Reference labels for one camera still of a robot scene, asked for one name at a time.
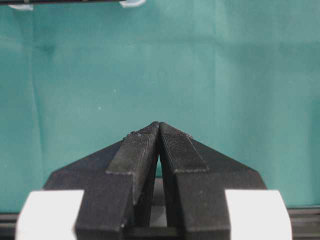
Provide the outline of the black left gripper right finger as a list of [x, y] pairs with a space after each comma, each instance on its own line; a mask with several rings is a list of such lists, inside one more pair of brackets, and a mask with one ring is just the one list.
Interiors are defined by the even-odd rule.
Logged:
[[225, 190], [264, 190], [259, 172], [165, 122], [159, 138], [167, 225], [186, 240], [229, 240]]

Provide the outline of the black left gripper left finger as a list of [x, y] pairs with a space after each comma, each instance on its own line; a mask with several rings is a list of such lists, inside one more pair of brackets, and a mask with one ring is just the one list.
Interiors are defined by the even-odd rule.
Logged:
[[150, 225], [159, 156], [155, 121], [51, 173], [45, 190], [83, 190], [79, 240], [120, 240], [125, 227]]

